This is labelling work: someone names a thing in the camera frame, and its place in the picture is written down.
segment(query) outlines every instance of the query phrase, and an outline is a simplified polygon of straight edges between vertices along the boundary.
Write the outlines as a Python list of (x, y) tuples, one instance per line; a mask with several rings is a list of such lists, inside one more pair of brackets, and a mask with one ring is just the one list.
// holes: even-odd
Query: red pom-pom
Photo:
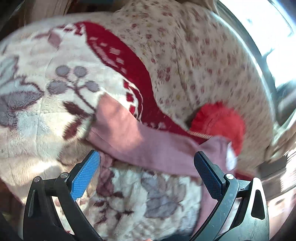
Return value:
[(238, 156), (244, 141), (245, 124), (234, 109), (229, 109), (222, 102), (217, 102), (201, 107), (191, 123), (190, 131), (228, 138)]

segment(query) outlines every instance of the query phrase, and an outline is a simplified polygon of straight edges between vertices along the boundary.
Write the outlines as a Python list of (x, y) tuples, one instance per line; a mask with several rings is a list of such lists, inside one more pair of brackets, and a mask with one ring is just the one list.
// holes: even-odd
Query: blanket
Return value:
[[(114, 14), (28, 26), (1, 42), (0, 73), (0, 178), (23, 203), (35, 176), (55, 178), (93, 149), (85, 136), (104, 93), (146, 126), (197, 143), (205, 140), (188, 132), (187, 119), (205, 103), (223, 101), (246, 123), (240, 168), (261, 162), (272, 138), (269, 97), (252, 56), (218, 16), (193, 3), (131, 1)], [(192, 233), (202, 198), (200, 180), (150, 173), (101, 156), (105, 164), (77, 202), (105, 239)], [(142, 178), (149, 183), (145, 187), (157, 187), (175, 200), (169, 217), (164, 213), (157, 220), (131, 223), (146, 212), (147, 188), (137, 188)], [(127, 196), (120, 193), (123, 183), (129, 183)], [(192, 192), (175, 197), (169, 194), (173, 187)], [(113, 220), (108, 228), (107, 219)], [(125, 233), (128, 225), (134, 231)]]
[[(231, 143), (224, 137), (215, 136), (201, 145), (190, 138), (172, 134), (167, 131), (153, 130), (138, 121), (125, 109), (119, 102), (115, 101), (108, 94), (105, 94), (99, 100), (97, 106), (95, 121), (92, 124), (87, 139), (97, 148), (110, 154), (112, 157), (132, 166), (148, 169), (152, 175), (147, 184), (148, 179), (138, 180), (144, 189), (148, 191), (146, 208), (144, 216), (140, 217), (140, 221), (147, 221), (147, 218), (168, 218), (173, 214), (176, 207), (176, 200), (183, 200), (183, 193), (193, 192), (194, 190), (179, 189), (183, 185), (175, 183), (172, 192), (166, 192), (169, 188), (167, 184), (160, 184), (154, 178), (157, 176), (154, 171), (167, 173), (178, 176), (190, 176), (190, 178), (200, 181), (200, 176), (193, 165), (193, 157), (197, 151), (203, 151), (212, 162), (218, 165), (222, 171), (233, 173), (236, 164), (236, 157), (232, 150)], [(105, 187), (104, 180), (100, 178), (97, 187), (97, 193), (111, 193), (114, 190), (110, 183), (107, 183), (110, 190)], [(109, 171), (108, 180), (114, 180), (114, 174)], [(216, 205), (216, 200), (212, 199), (209, 192), (203, 186), (203, 197), (201, 202), (201, 211), (199, 220), (195, 230), (201, 227), (206, 218)], [(128, 230), (132, 232), (134, 227), (129, 225)]]

